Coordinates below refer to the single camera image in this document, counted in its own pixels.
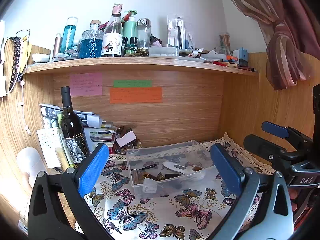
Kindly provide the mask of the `person's right hand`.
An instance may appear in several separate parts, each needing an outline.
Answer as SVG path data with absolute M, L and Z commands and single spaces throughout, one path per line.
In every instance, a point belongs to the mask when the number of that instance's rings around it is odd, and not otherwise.
M 302 205 L 302 202 L 301 202 L 300 196 L 299 196 L 301 193 L 301 189 L 295 189 L 295 188 L 289 187 L 288 191 L 289 191 L 289 196 L 291 199 L 292 211 L 296 211 Z

